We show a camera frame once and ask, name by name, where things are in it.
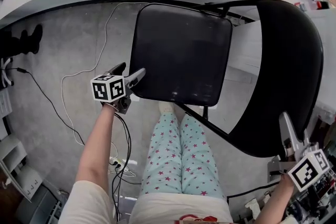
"bottle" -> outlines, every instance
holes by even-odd
[[[300,10],[303,12],[309,11],[309,10],[317,10],[317,9],[328,9],[329,4],[325,1],[305,1],[305,2],[296,2],[294,3],[295,6],[297,6]]]

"black cable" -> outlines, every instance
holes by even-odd
[[[79,134],[75,129],[71,128],[71,127],[70,127],[70,126],[69,126],[69,125],[68,125],[68,124],[67,124],[67,123],[60,117],[60,115],[58,114],[58,112],[57,112],[57,110],[56,110],[56,108],[55,108],[55,106],[54,106],[54,104],[53,104],[53,102],[49,99],[49,97],[46,96],[46,94],[44,93],[44,91],[41,89],[40,85],[39,85],[39,84],[37,83],[37,81],[35,80],[34,76],[33,76],[29,71],[27,71],[26,69],[20,68],[20,67],[18,67],[18,68],[6,68],[6,69],[2,69],[2,70],[13,70],[13,69],[15,69],[16,71],[18,71],[18,72],[20,72],[20,73],[23,73],[23,74],[27,73],[27,74],[29,74],[29,75],[32,77],[32,79],[34,80],[34,82],[36,83],[36,85],[38,86],[38,88],[40,89],[40,91],[42,92],[42,94],[43,94],[43,95],[45,96],[45,98],[47,98],[47,100],[51,103],[52,107],[54,108],[54,110],[55,110],[57,116],[60,118],[60,120],[64,123],[64,125],[65,125],[66,127],[70,128],[70,129],[73,130],[75,133],[77,133],[78,136],[79,136],[79,138],[80,138],[80,140],[81,140],[81,142],[83,143],[83,145],[85,145],[85,143],[84,143],[82,137],[80,136],[80,134]]]
[[[46,96],[46,94],[44,93],[44,91],[42,90],[42,88],[40,87],[40,85],[39,85],[39,84],[37,83],[37,81],[35,80],[34,76],[33,76],[29,71],[27,71],[27,70],[25,70],[25,69],[23,69],[23,68],[7,68],[7,69],[2,69],[2,70],[17,70],[17,71],[20,72],[20,73],[28,73],[28,74],[32,77],[32,79],[34,80],[34,82],[36,83],[36,85],[38,86],[38,88],[40,89],[40,91],[42,92],[42,94],[45,96],[45,98],[51,103],[51,105],[52,105],[54,111],[56,112],[57,116],[61,119],[61,121],[64,123],[64,125],[65,125],[66,127],[70,128],[71,130],[73,130],[75,133],[77,133],[78,136],[79,136],[79,138],[80,138],[80,140],[81,140],[81,142],[83,143],[83,145],[85,145],[85,143],[84,143],[82,137],[80,136],[80,134],[79,134],[75,129],[71,128],[71,127],[70,127],[70,126],[69,126],[69,125],[68,125],[68,124],[67,124],[67,123],[60,117],[60,115],[58,114],[58,112],[57,112],[57,110],[56,110],[56,108],[55,108],[53,102],[51,101],[51,99],[50,99],[49,97]],[[126,168],[126,166],[127,166],[127,164],[128,164],[128,161],[129,161],[129,159],[130,159],[130,156],[131,156],[131,150],[132,150],[132,144],[131,144],[131,143],[132,143],[132,142],[131,142],[130,131],[129,131],[128,126],[126,125],[124,119],[123,119],[121,116],[119,116],[118,114],[115,114],[115,116],[121,121],[121,123],[122,123],[122,125],[123,125],[124,131],[125,131],[125,135],[126,135],[126,141],[127,141],[127,144],[128,144],[128,150],[127,150],[127,157],[126,157],[125,165],[124,165],[123,169],[122,169],[121,171],[119,171],[119,172],[116,174],[116,176],[114,177],[114,179],[113,179],[113,181],[112,181],[112,199],[113,199],[113,203],[114,203],[114,206],[115,206],[115,209],[116,209],[117,222],[118,222],[118,220],[119,220],[119,197],[120,197],[119,193],[120,193],[121,181],[123,180],[123,181],[125,181],[125,182],[127,182],[127,183],[129,183],[129,184],[134,184],[134,185],[141,185],[141,183],[131,183],[131,182],[128,182],[128,181],[126,181],[125,179],[122,178],[122,175],[123,175],[123,173],[124,173],[124,170],[125,170],[125,168]],[[114,181],[115,181],[115,179],[116,179],[117,177],[119,177],[119,179],[120,179],[120,180],[119,180],[119,183],[118,183],[118,185],[117,185],[117,187],[116,187],[116,189],[115,189],[115,191],[118,189],[118,205],[116,204],[116,201],[115,201],[115,198],[114,198],[114,193],[115,193],[115,191],[113,191],[113,184],[114,184]]]
[[[132,141],[131,141],[131,135],[130,135],[130,131],[128,129],[128,126],[127,124],[125,123],[124,119],[118,115],[118,114],[115,114],[115,116],[121,121],[123,127],[124,127],[124,131],[125,131],[125,135],[126,135],[126,141],[127,141],[127,144],[128,144],[128,152],[127,152],[127,157],[126,157],[126,161],[125,161],[125,165],[123,167],[123,169],[121,171],[119,171],[116,176],[114,177],[113,181],[112,181],[112,199],[113,199],[113,202],[114,202],[114,206],[116,208],[116,212],[118,212],[117,214],[117,222],[119,221],[119,197],[120,197],[120,186],[121,186],[121,180],[122,180],[122,175],[124,173],[124,170],[128,164],[128,161],[129,161],[129,158],[131,156],[131,151],[132,151]],[[118,205],[116,205],[116,201],[115,201],[115,198],[114,198],[114,193],[113,193],[113,185],[114,185],[114,181],[115,179],[119,177],[119,184],[118,184]]]
[[[133,183],[133,182],[128,182],[127,180],[121,178],[122,181],[125,181],[128,184],[132,184],[132,185],[141,185],[142,183]]]
[[[244,192],[244,193],[239,193],[239,194],[235,194],[235,195],[227,196],[227,197],[226,197],[226,201],[227,201],[227,203],[229,203],[229,199],[231,199],[231,198],[235,198],[235,197],[243,196],[243,195],[252,193],[252,192],[254,192],[254,191],[256,191],[256,190],[259,190],[259,189],[270,188],[270,187],[275,186],[275,185],[278,185],[278,184],[279,184],[279,182],[275,182],[275,183],[272,183],[272,184],[269,184],[269,185],[266,185],[266,186],[261,186],[261,187],[258,187],[258,188],[251,189],[251,190],[246,191],[246,192]]]

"person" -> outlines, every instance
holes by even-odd
[[[0,58],[12,57],[19,54],[38,53],[43,35],[42,25],[37,25],[29,36],[26,30],[21,32],[20,39],[12,37],[11,31],[0,31]]]
[[[159,108],[161,117],[151,135],[141,193],[130,223],[232,223],[202,125],[186,115],[179,127],[172,104],[159,102]],[[81,156],[60,224],[116,222],[107,194],[114,113],[112,106],[103,105]],[[283,175],[255,224],[281,223],[293,190],[291,179]]]

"black and white marker cube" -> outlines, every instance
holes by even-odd
[[[322,150],[308,152],[289,172],[298,190],[304,191],[330,168]]]
[[[96,101],[110,103],[126,95],[123,76],[99,75],[90,82]]]

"gray concrete floor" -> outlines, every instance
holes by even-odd
[[[104,43],[104,25],[115,4],[92,4],[34,16],[12,26],[13,35],[20,36],[23,29],[31,33],[43,24],[44,34],[37,55],[14,57],[13,67],[32,72],[44,92],[54,102],[60,116],[69,123],[62,106],[60,82],[63,76],[91,69]],[[129,66],[135,19],[141,4],[123,4],[111,17],[107,26],[108,41],[95,71],[65,79],[64,96],[75,129],[86,141],[100,110],[100,103],[92,99],[90,79],[123,61]],[[21,139],[28,162],[57,188],[71,191],[83,147],[74,140],[72,131],[57,118],[51,104],[38,90],[31,77],[14,71],[15,85],[10,88],[13,112],[9,116],[14,133]],[[209,111],[209,118],[229,132],[243,114],[252,95],[257,77],[228,67],[217,109]],[[183,112],[177,109],[178,117]],[[124,117],[132,137],[131,164],[137,174],[127,178],[141,182],[149,137],[160,116],[158,103],[140,99]],[[268,159],[255,158],[237,150],[213,132],[206,130],[219,178],[226,195],[241,193],[267,183]],[[122,125],[116,119],[112,140],[119,150],[119,158],[126,157],[127,145]],[[137,197],[140,187],[122,183],[121,195]],[[230,209],[234,218],[244,215],[244,204],[252,198],[262,198],[266,190],[233,198]]]

